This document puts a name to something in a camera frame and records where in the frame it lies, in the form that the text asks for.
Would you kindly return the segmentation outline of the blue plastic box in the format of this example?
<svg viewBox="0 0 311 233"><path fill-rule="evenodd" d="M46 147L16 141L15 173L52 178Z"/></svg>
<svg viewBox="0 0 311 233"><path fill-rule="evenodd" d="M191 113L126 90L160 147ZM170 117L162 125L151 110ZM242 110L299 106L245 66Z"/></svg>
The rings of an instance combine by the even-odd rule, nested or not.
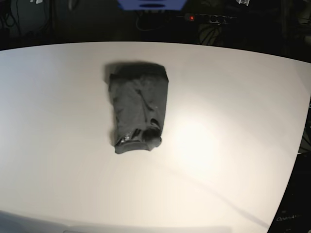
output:
<svg viewBox="0 0 311 233"><path fill-rule="evenodd" d="M173 10L180 11L186 0L119 0L118 3L123 10Z"/></svg>

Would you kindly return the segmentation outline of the black power strip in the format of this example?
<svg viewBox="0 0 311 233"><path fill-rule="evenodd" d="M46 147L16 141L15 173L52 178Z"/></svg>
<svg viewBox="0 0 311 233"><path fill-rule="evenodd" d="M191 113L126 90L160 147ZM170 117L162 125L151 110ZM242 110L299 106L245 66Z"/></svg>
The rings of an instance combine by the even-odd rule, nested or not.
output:
<svg viewBox="0 0 311 233"><path fill-rule="evenodd" d="M209 14L190 14L184 15L184 19L189 22L199 24L231 24L237 23L238 19L231 16L209 15Z"/></svg>

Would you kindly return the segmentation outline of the black OpenArm case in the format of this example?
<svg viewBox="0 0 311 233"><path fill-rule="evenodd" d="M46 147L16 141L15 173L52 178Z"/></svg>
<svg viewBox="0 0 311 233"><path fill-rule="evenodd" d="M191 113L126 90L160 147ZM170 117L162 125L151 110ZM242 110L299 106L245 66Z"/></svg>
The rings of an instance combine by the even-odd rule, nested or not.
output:
<svg viewBox="0 0 311 233"><path fill-rule="evenodd" d="M311 154L297 155L280 206L269 233L311 231Z"/></svg>

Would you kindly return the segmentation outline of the dark grey T-shirt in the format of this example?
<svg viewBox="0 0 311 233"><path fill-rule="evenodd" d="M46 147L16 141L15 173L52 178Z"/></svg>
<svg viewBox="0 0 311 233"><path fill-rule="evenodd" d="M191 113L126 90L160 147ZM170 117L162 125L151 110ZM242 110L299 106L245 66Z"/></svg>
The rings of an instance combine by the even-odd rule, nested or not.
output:
<svg viewBox="0 0 311 233"><path fill-rule="evenodd" d="M169 85L165 67L148 62L114 62L104 71L113 106L115 152L159 147Z"/></svg>

